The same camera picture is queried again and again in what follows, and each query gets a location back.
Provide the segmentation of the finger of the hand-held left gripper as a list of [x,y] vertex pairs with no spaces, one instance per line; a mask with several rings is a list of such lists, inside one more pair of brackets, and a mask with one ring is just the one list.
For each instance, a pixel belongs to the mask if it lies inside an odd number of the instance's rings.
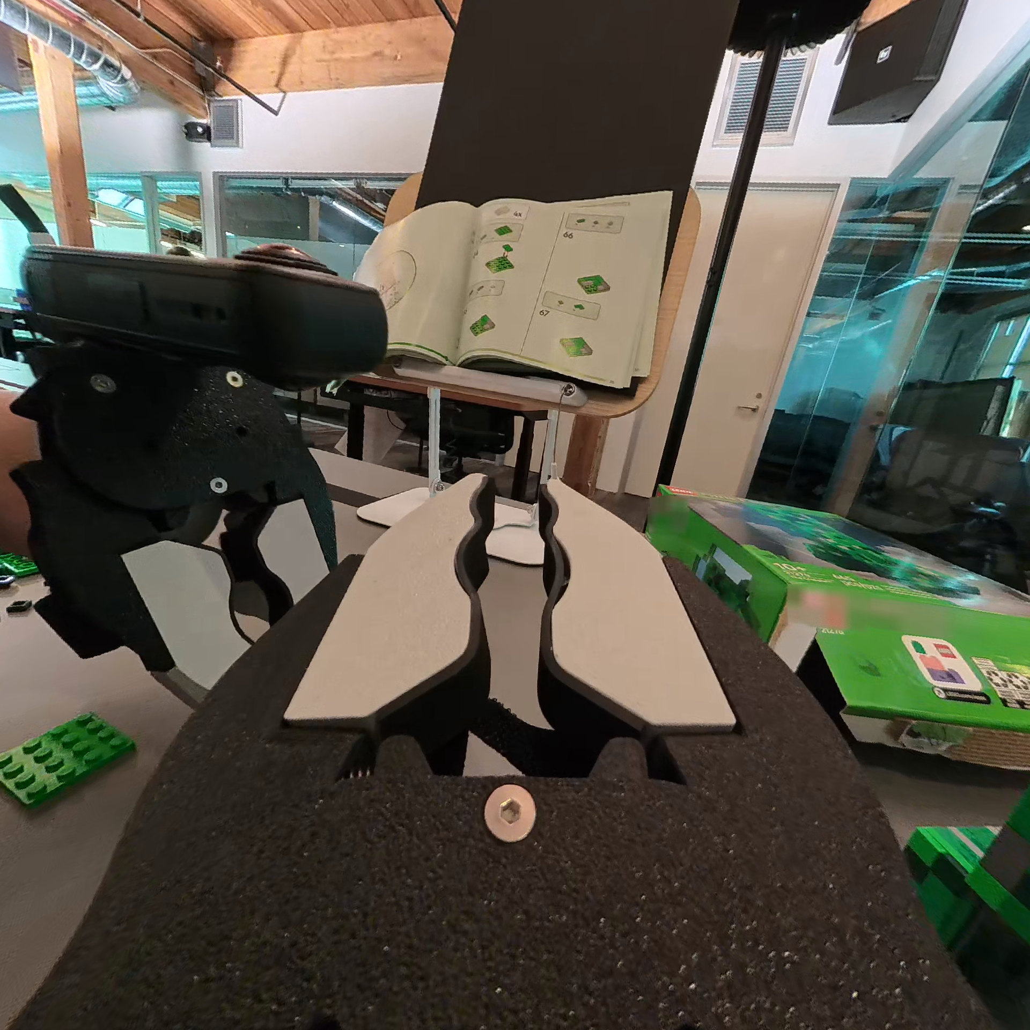
[[170,655],[151,676],[195,708],[293,605],[290,506],[225,512],[200,502],[122,563]]

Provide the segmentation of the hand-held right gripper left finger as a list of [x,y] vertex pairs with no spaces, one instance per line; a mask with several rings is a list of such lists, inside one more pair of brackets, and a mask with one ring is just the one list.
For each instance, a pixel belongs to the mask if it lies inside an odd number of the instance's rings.
[[431,497],[367,550],[283,713],[283,741],[352,735],[373,763],[413,739],[437,775],[466,770],[488,701],[479,590],[489,572],[495,486],[474,474]]

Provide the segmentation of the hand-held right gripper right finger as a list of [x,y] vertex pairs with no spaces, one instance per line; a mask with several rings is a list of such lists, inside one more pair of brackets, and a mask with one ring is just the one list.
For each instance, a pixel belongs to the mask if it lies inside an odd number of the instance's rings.
[[650,777],[685,777],[674,741],[737,728],[663,557],[644,534],[557,479],[539,500],[546,600],[538,702],[585,768],[636,741]]

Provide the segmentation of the pile of lego bricks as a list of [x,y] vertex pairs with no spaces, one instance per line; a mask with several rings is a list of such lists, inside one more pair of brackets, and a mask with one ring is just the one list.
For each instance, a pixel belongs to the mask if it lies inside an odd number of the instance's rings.
[[30,558],[1,554],[1,602],[7,615],[25,615],[33,610],[35,591],[41,583],[40,571]]

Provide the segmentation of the green square lego plate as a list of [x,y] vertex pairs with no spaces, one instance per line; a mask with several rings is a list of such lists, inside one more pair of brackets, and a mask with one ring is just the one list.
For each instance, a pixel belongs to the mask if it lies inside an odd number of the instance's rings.
[[85,712],[3,752],[1,787],[22,806],[44,805],[135,751],[135,740]]

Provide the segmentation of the green lego box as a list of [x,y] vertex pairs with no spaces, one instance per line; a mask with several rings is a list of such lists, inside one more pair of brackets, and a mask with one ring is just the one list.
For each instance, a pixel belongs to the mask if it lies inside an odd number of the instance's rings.
[[661,486],[646,534],[851,740],[1029,768],[1028,598],[842,516]]

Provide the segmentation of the person's left hand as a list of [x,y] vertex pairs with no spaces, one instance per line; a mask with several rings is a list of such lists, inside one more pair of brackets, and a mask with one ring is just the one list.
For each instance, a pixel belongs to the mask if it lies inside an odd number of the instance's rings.
[[10,410],[19,394],[1,391],[1,552],[27,557],[31,516],[11,473],[39,459],[36,424]]

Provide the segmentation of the white book stand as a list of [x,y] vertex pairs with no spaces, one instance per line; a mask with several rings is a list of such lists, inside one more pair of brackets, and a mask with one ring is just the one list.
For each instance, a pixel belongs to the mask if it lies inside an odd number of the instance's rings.
[[[401,378],[430,385],[430,444],[433,453],[428,486],[381,497],[357,509],[356,514],[362,521],[386,528],[392,527],[431,497],[446,490],[439,460],[442,387],[457,387],[473,393],[496,393],[507,399],[542,403],[548,415],[540,486],[556,476],[560,411],[582,408],[588,400],[586,390],[573,381],[471,371],[414,357],[401,358],[394,364],[394,370]],[[496,514],[494,529],[486,541],[487,554],[514,564],[540,566],[544,560],[544,541],[540,534],[539,503],[534,503],[533,508],[526,510],[508,505],[502,505],[501,508],[502,513]]]

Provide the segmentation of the black office chair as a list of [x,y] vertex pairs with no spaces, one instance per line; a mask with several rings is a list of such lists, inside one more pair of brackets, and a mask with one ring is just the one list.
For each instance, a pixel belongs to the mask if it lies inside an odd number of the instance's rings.
[[[389,430],[399,435],[380,464],[415,475],[430,473],[430,402],[408,394],[387,410]],[[506,409],[441,402],[440,470],[442,481],[457,483],[472,473],[503,479],[505,457],[514,447],[514,414]]]

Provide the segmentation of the white door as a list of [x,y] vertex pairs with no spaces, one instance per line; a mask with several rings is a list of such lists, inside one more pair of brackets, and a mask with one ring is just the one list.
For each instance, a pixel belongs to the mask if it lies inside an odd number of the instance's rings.
[[674,483],[745,496],[840,214],[844,183],[749,188],[705,345]]

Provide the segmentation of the open instruction booklet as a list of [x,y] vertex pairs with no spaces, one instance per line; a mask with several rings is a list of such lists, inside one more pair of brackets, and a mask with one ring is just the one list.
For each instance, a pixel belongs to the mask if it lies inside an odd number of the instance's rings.
[[379,293],[389,360],[626,389],[653,349],[672,198],[431,204],[354,281]]

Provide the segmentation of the black light stand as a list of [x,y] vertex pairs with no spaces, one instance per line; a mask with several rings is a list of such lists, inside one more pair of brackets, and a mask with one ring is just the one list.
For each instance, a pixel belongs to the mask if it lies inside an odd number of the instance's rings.
[[710,261],[685,366],[663,445],[655,487],[670,485],[700,379],[715,312],[723,287],[740,217],[761,145],[779,64],[789,49],[806,48],[842,34],[861,19],[868,1],[740,1],[728,48],[761,58],[740,139],[739,157]]

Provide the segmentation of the black wall speaker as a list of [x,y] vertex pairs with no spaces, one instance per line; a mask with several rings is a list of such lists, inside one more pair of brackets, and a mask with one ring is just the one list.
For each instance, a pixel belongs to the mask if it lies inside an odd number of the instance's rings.
[[908,122],[943,74],[965,1],[916,1],[858,31],[831,126]]

